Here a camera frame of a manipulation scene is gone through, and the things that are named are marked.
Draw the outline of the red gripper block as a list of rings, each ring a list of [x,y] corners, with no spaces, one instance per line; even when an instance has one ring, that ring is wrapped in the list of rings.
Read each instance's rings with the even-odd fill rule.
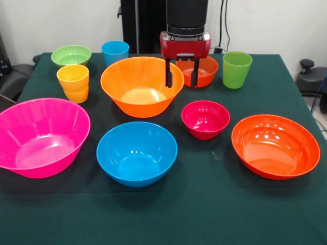
[[[194,58],[194,68],[191,73],[191,86],[196,87],[198,81],[198,59],[206,58],[211,47],[209,32],[198,37],[174,37],[168,32],[160,34],[161,54],[165,58],[166,87],[172,87],[171,60],[184,57]]]

